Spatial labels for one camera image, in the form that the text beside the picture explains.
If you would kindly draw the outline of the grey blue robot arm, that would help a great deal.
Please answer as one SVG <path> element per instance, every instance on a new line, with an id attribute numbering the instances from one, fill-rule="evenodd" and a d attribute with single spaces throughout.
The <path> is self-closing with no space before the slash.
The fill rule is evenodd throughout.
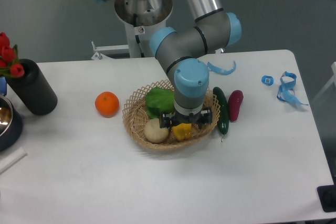
<path id="1" fill-rule="evenodd" d="M 211 123 L 212 111 L 203 108 L 209 72 L 199 57 L 240 40 L 242 27 L 233 13 L 223 10 L 219 0 L 187 0 L 195 26 L 183 33 L 167 27 L 172 0 L 114 0 L 123 22 L 129 55 L 154 57 L 174 87 L 174 110 L 160 113 L 160 127 L 182 123 Z"/>

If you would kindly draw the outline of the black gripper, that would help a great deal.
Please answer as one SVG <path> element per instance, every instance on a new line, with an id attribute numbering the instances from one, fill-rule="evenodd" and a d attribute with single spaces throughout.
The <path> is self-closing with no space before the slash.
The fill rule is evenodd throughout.
<path id="1" fill-rule="evenodd" d="M 212 123 L 212 109 L 210 107 L 204 108 L 201 112 L 196 114 L 182 115 L 179 112 L 162 113 L 160 115 L 160 128 L 171 129 L 173 125 L 180 124 L 197 124 L 199 129 L 202 129 L 206 124 Z"/>

